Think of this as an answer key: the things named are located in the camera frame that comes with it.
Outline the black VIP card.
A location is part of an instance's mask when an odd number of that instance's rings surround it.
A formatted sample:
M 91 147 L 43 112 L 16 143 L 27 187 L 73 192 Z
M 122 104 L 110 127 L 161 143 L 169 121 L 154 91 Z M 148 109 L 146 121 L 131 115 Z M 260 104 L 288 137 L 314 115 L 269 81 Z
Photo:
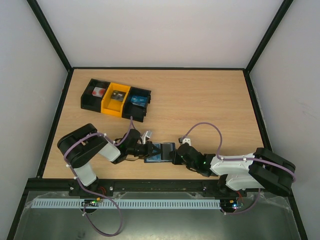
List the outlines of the black VIP card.
M 171 161 L 170 152 L 174 150 L 173 143 L 162 143 L 161 144 L 161 159 L 163 161 Z

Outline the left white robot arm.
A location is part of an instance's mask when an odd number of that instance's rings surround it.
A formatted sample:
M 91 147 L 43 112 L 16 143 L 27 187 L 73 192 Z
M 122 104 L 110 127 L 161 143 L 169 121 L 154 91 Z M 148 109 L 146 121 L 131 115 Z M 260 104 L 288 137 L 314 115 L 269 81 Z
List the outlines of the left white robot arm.
M 98 132 L 93 124 L 88 123 L 63 136 L 58 141 L 57 147 L 64 157 L 66 166 L 74 173 L 74 177 L 84 187 L 88 187 L 98 179 L 90 164 L 90 160 L 96 155 L 103 156 L 112 164 L 123 162 L 128 155 L 138 159 L 160 155 L 161 148 L 147 140 L 148 134 L 146 132 L 141 136 L 141 133 L 130 124 L 122 138 L 112 141 L 106 134 Z

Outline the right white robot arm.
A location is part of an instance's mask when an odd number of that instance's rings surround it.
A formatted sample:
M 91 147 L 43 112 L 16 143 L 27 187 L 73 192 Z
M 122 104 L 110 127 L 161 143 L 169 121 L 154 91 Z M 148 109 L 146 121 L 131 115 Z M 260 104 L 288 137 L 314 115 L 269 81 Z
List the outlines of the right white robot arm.
M 296 166 L 263 147 L 246 155 L 223 156 L 202 154 L 184 143 L 169 156 L 174 165 L 184 165 L 204 177 L 221 177 L 218 191 L 224 196 L 239 190 L 265 189 L 274 195 L 287 197 L 296 180 Z

